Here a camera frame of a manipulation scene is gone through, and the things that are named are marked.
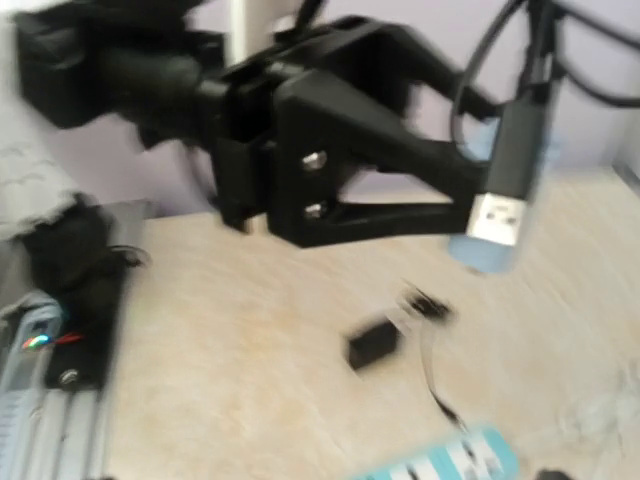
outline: light wood surface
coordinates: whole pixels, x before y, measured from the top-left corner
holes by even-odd
[[[596,463],[604,478],[636,478],[640,424],[613,446],[556,444],[559,420],[612,391],[638,355],[640,201],[602,174],[553,181],[540,204],[521,261],[501,276],[471,274],[442,237],[303,251],[213,215],[148,222],[153,266],[126,316],[109,473],[341,479],[450,435],[417,336],[359,376],[343,360],[344,337],[392,307],[407,279],[458,312],[435,348],[440,393],[467,423],[504,432],[523,479],[562,467],[587,480]]]

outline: teal object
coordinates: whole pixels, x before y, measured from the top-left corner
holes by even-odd
[[[518,457],[500,432],[485,427],[353,480],[515,480],[519,469]]]

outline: metal screw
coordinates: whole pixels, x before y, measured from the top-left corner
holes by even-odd
[[[325,206],[322,203],[314,203],[304,209],[304,213],[307,218],[318,219],[322,217],[325,211]]]
[[[78,371],[69,369],[62,372],[60,375],[60,385],[69,386],[78,380]]]
[[[327,154],[325,152],[314,152],[302,159],[302,165],[307,172],[320,170],[327,163]]]

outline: led light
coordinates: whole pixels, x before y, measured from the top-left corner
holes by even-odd
[[[30,338],[24,342],[24,344],[22,344],[22,348],[37,348],[42,345],[46,345],[49,342],[51,342],[51,337],[49,337],[49,335],[38,335],[37,337]]]

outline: black cable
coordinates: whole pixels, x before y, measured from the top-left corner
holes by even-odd
[[[567,6],[563,3],[556,3],[556,6],[564,15],[569,15],[571,18],[602,33],[604,36],[616,40],[632,49],[640,50],[640,39],[634,39],[629,35],[621,33],[588,14],[576,10],[574,7]],[[588,80],[586,76],[577,70],[566,58],[558,56],[558,58],[555,59],[555,68],[559,75],[565,76],[583,93],[604,105],[614,108],[640,108],[640,97],[620,95],[596,86],[594,82]]]
[[[562,10],[565,14],[569,15],[574,20],[586,25],[589,28],[592,28],[603,35],[611,38],[612,40],[616,40],[619,43],[622,43],[630,48],[640,51],[640,38],[632,37],[629,34],[622,33],[620,30],[616,29],[611,25],[607,25],[606,23],[596,20],[588,13],[579,10],[573,6],[566,5],[564,2],[556,1],[556,6]]]
[[[556,59],[556,64],[560,68],[561,74],[566,75],[571,83],[594,100],[615,108],[640,108],[640,97],[616,95],[596,87],[565,59]]]
[[[452,320],[451,308],[448,305],[430,297],[419,288],[411,285],[411,291],[405,295],[402,299],[401,307],[409,314],[417,314],[423,319],[423,323],[420,327],[420,363],[422,365],[422,371],[427,383],[427,389],[431,398],[436,403],[442,414],[446,419],[456,428],[462,432],[467,432],[467,424],[462,417],[447,404],[438,394],[436,389],[436,381],[433,373],[433,350],[435,346],[435,335],[431,335],[429,343],[425,348],[425,333],[428,324],[434,326],[443,326],[448,324]]]
[[[509,0],[498,12],[498,15],[493,20],[489,29],[486,31],[480,43],[476,47],[476,50],[471,55],[471,59],[467,65],[467,68],[462,73],[462,77],[458,83],[456,94],[453,97],[453,104],[451,107],[451,113],[449,116],[449,136],[453,142],[458,153],[465,158],[468,155],[461,148],[465,145],[464,135],[462,132],[462,116],[460,115],[460,106],[462,104],[462,98],[464,92],[469,85],[474,81],[480,67],[487,58],[489,51],[493,47],[498,35],[502,32],[507,25],[511,17],[518,11],[518,9],[526,2],[526,0]]]

